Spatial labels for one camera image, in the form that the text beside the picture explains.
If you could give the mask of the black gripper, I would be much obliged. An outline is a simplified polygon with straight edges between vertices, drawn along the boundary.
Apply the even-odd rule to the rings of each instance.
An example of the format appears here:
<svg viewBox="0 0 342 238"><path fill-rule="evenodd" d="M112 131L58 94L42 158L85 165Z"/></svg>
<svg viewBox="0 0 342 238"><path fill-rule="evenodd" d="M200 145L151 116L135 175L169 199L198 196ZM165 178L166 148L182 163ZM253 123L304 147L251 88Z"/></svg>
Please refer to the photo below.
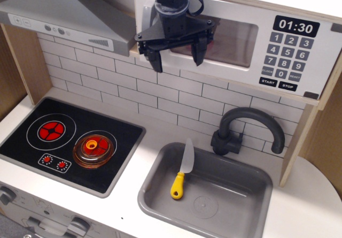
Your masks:
<svg viewBox="0 0 342 238"><path fill-rule="evenodd" d="M144 55L153 69L162 73L160 52L168 49L189 45L193 60L197 66L203 63L207 45L213 40L215 22L212 19L201 19L187 16L186 12L164 14L157 10L161 22L159 34L141 36L141 31L135 36L138 52Z"/></svg>

